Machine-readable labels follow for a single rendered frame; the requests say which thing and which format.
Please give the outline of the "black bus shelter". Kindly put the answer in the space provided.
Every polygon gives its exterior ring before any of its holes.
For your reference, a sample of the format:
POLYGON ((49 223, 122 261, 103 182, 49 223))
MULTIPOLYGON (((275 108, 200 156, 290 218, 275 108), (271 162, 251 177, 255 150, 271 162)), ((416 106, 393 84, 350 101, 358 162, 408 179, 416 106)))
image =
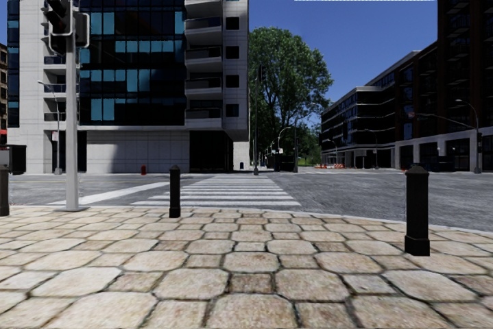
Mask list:
POLYGON ((13 175, 26 172, 26 145, 0 145, 0 165, 13 175))
POLYGON ((293 172, 295 167, 294 156, 284 154, 276 154, 274 160, 274 171, 290 171, 293 172))

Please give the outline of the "trees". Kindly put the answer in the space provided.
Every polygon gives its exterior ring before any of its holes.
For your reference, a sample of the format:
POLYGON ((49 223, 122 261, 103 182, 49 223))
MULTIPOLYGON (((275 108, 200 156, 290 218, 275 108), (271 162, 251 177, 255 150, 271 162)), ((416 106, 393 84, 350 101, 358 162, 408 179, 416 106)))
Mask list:
POLYGON ((318 125, 308 120, 328 105, 333 84, 323 55, 287 29, 257 27, 249 35, 248 74, 252 102, 251 136, 261 159, 270 149, 319 160, 318 125))

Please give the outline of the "dark glass building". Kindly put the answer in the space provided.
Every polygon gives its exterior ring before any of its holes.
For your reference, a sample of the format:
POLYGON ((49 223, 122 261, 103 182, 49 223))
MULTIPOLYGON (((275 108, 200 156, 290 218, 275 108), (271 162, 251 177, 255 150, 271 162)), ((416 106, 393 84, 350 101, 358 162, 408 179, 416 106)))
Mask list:
POLYGON ((360 86, 321 112, 320 147, 322 163, 333 165, 337 144, 337 164, 345 168, 378 167, 378 131, 385 112, 385 92, 378 86, 360 86))

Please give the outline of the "pale concrete building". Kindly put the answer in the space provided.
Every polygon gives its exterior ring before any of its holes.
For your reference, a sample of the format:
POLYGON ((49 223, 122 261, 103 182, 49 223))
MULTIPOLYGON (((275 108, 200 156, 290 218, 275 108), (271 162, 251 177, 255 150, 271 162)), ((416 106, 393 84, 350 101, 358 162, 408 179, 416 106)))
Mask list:
MULTIPOLYGON (((87 173, 239 170, 250 157, 248 0, 74 0, 77 167, 87 173)), ((45 0, 7 0, 8 140, 26 172, 65 166, 66 61, 45 0)))

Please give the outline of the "dark brick building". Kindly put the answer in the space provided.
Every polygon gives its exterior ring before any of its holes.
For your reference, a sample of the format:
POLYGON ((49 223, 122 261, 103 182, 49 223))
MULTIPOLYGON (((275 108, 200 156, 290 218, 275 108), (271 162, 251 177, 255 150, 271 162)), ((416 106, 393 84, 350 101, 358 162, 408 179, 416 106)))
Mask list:
MULTIPOLYGON (((389 88, 396 112, 392 164, 408 169, 434 162, 437 143, 430 136, 468 128, 434 117, 409 119, 409 112, 437 114, 474 126, 471 103, 482 133, 482 171, 493 171, 493 0, 437 0, 437 40, 390 68, 389 88)), ((455 171, 472 171, 468 133, 451 138, 455 171)))

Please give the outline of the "short dark post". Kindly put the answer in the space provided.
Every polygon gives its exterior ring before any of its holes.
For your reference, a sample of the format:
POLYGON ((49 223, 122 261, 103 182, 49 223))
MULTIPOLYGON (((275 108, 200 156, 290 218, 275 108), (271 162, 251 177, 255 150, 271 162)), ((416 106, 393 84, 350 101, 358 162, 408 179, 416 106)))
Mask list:
POLYGON ((169 217, 178 218, 181 213, 180 205, 180 168, 173 165, 170 170, 169 217))
POLYGON ((429 172, 414 165, 405 172, 406 223, 405 251, 413 256, 430 256, 428 220, 429 172))
POLYGON ((9 214, 9 170, 5 165, 0 164, 0 217, 9 214))

